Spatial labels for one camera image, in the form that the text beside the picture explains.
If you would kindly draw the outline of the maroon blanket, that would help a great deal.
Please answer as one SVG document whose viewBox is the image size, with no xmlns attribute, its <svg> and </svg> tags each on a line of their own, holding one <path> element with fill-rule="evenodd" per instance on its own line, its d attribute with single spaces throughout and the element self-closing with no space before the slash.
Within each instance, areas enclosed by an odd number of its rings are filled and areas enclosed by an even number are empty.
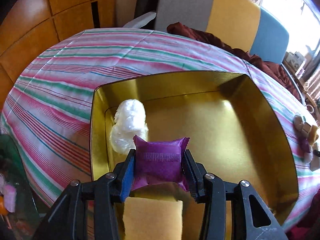
<svg viewBox="0 0 320 240">
<path fill-rule="evenodd" d="M 216 46 L 242 60 L 247 61 L 248 63 L 252 64 L 259 70 L 275 79 L 278 83 L 285 87 L 298 101 L 301 101 L 298 89 L 294 86 L 293 82 L 289 78 L 289 75 L 285 73 L 285 70 L 281 65 L 270 61 L 263 61 L 258 55 L 251 55 L 249 52 L 244 52 L 239 48 L 232 48 L 231 46 L 222 42 L 213 34 L 189 28 L 186 25 L 181 24 L 180 22 L 168 25 L 167 32 L 170 34 L 184 36 L 187 38 L 191 38 L 192 40 Z"/>
</svg>

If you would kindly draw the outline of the orange fruit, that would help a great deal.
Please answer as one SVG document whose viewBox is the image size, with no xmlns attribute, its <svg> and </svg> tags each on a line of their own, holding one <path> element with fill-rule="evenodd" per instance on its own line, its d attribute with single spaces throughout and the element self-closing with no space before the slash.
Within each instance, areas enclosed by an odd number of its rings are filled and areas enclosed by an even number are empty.
<svg viewBox="0 0 320 240">
<path fill-rule="evenodd" d="M 0 215 L 7 216 L 9 211 L 4 206 L 4 198 L 0 196 Z"/>
</svg>

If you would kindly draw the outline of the white grey cardboard box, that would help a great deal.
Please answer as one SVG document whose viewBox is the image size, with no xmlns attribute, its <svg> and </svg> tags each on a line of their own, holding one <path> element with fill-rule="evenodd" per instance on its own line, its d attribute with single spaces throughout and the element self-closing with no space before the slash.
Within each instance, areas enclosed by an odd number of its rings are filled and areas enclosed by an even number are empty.
<svg viewBox="0 0 320 240">
<path fill-rule="evenodd" d="M 289 52 L 285 56 L 285 61 L 293 68 L 298 69 L 304 65 L 305 57 L 300 52 Z"/>
</svg>

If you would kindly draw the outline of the clear plastic bag ball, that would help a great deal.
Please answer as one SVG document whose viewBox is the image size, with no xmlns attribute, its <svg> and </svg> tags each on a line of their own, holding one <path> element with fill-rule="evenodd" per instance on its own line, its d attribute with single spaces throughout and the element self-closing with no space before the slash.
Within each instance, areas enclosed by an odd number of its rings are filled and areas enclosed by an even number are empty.
<svg viewBox="0 0 320 240">
<path fill-rule="evenodd" d="M 114 116 L 114 125 L 110 132 L 110 143 L 114 151 L 127 155 L 136 149 L 133 137 L 139 136 L 148 140 L 148 126 L 144 105 L 136 99 L 120 103 Z"/>
</svg>

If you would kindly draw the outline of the blue yellow grey chair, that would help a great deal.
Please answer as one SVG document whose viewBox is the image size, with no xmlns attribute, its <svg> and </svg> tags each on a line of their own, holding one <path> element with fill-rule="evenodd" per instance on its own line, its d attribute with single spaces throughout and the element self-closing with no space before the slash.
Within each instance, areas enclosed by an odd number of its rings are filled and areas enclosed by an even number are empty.
<svg viewBox="0 0 320 240">
<path fill-rule="evenodd" d="M 297 84 L 282 64 L 289 33 L 266 10 L 249 0 L 137 0 L 135 18 L 124 26 L 167 32 L 167 26 L 176 22 L 281 65 L 303 101 Z"/>
</svg>

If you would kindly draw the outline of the pink plush toy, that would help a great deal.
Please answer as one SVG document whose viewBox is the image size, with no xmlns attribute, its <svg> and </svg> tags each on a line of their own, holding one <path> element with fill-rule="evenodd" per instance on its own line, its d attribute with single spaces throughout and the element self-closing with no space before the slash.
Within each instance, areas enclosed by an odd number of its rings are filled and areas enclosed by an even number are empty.
<svg viewBox="0 0 320 240">
<path fill-rule="evenodd" d="M 4 208 L 9 213 L 14 213 L 16 210 L 17 190 L 6 182 L 3 174 L 1 174 L 1 197 L 3 197 Z"/>
</svg>

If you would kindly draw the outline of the striped bed quilt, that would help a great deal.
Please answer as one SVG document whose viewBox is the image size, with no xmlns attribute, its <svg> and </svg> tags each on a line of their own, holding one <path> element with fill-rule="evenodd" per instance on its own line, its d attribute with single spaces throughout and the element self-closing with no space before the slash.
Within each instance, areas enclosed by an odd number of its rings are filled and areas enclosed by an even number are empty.
<svg viewBox="0 0 320 240">
<path fill-rule="evenodd" d="M 73 179 L 90 180 L 89 130 L 94 90 L 103 84 L 164 72 L 217 70 L 248 75 L 275 111 L 293 154 L 298 200 L 283 224 L 309 211 L 319 172 L 304 163 L 293 128 L 297 114 L 315 119 L 282 85 L 220 48 L 160 31 L 82 31 L 44 51 L 17 79 L 2 107 L 1 133 L 17 146 L 31 188 L 51 206 Z"/>
</svg>

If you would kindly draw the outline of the purple foil packet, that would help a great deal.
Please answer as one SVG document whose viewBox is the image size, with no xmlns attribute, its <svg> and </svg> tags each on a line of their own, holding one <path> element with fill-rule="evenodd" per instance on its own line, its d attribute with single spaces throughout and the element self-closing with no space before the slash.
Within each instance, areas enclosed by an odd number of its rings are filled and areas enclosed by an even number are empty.
<svg viewBox="0 0 320 240">
<path fill-rule="evenodd" d="M 187 192 L 189 186 L 181 163 L 189 140 L 183 137 L 173 141 L 147 142 L 135 135 L 135 177 L 132 189 L 173 182 Z"/>
<path fill-rule="evenodd" d="M 299 139 L 299 146 L 304 153 L 310 153 L 312 151 L 312 148 L 306 138 L 301 137 Z"/>
</svg>

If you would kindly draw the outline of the white cream carton box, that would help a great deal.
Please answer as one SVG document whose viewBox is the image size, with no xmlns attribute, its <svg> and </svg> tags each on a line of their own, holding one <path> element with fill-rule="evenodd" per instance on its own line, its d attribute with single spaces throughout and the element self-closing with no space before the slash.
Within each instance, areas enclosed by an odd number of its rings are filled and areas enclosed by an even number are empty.
<svg viewBox="0 0 320 240">
<path fill-rule="evenodd" d="M 316 171 L 320 168 L 320 152 L 319 152 L 319 143 L 313 145 L 312 150 L 312 161 L 310 162 L 310 170 Z"/>
</svg>

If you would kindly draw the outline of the beige blue sock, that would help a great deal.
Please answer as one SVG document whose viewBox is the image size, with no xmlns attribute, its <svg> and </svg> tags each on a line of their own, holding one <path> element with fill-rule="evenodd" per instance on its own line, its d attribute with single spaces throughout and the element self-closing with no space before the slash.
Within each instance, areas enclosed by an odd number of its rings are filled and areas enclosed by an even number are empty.
<svg viewBox="0 0 320 240">
<path fill-rule="evenodd" d="M 295 115 L 293 118 L 293 125 L 297 131 L 301 131 L 304 126 L 303 117 L 299 114 Z"/>
</svg>

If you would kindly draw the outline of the right pink curtain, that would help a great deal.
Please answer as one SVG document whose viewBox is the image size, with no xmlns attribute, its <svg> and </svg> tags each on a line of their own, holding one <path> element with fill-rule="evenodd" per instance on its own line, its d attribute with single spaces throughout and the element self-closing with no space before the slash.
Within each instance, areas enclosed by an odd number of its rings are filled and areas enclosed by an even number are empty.
<svg viewBox="0 0 320 240">
<path fill-rule="evenodd" d="M 313 101 L 319 99 L 319 64 L 309 63 L 302 76 L 304 81 L 303 93 L 308 94 Z"/>
</svg>

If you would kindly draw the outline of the gold metal tin tray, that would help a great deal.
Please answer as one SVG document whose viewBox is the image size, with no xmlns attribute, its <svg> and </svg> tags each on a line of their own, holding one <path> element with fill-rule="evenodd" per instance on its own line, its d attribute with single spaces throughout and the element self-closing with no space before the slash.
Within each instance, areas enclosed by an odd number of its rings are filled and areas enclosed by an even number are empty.
<svg viewBox="0 0 320 240">
<path fill-rule="evenodd" d="M 94 181 L 128 155 L 117 153 L 110 143 L 117 108 L 128 99 L 144 105 L 147 142 L 188 137 L 185 150 L 195 162 L 224 181 L 249 181 L 282 227 L 298 198 L 296 169 L 282 126 L 247 75 L 171 72 L 99 86 L 93 95 L 90 131 Z M 182 201 L 181 239 L 200 239 L 204 204 L 197 204 L 189 190 L 168 182 L 131 187 L 129 197 Z M 114 205 L 119 239 L 125 239 L 124 203 Z M 225 238 L 232 239 L 230 203 L 226 209 Z"/>
</svg>

